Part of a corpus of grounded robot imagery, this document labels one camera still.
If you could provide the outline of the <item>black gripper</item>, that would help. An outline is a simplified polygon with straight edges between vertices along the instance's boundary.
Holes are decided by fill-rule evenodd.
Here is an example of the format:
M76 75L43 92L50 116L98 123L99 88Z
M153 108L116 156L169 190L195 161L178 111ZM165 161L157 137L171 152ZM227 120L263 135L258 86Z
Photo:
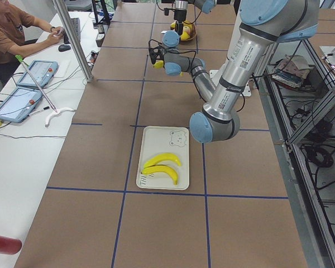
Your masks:
M164 61L164 47L163 46L155 46L149 47L149 57L152 65L156 64L158 61Z
M188 9L187 1L175 1L174 2L174 20L175 21L175 31L178 35L182 35L184 24L183 21L186 20L186 14Z

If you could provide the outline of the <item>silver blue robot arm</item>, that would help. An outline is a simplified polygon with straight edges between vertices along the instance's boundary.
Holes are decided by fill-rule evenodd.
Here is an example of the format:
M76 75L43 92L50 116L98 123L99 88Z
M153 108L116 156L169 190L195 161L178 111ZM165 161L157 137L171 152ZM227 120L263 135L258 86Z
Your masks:
M173 11L174 11L174 20L175 31L179 36L183 33L183 22L186 20L188 4L192 4L198 9L200 9L203 13L208 14L211 10L217 5L217 1L215 0L188 0L188 1L174 1L173 3Z
M265 49L276 42L312 37L317 31L319 2L241 1L240 37L231 58L222 67L217 84L210 78L203 60L184 56L177 48L189 3L175 2L176 28L166 31L156 47L149 47L149 56L153 64L162 61L169 76L189 73L205 100L202 110L194 113L189 121L194 139L200 143L228 140L240 129L240 120L233 107Z

